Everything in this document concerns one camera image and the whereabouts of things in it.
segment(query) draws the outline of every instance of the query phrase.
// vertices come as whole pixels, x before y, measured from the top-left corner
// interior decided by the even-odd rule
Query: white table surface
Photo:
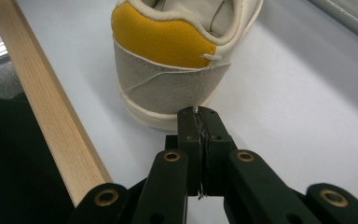
[[[18,2],[115,183],[144,179],[172,133],[135,121],[118,96],[116,1]],[[358,36],[308,1],[265,0],[209,107],[289,187],[358,198]],[[190,199],[187,223],[227,223],[222,199]]]

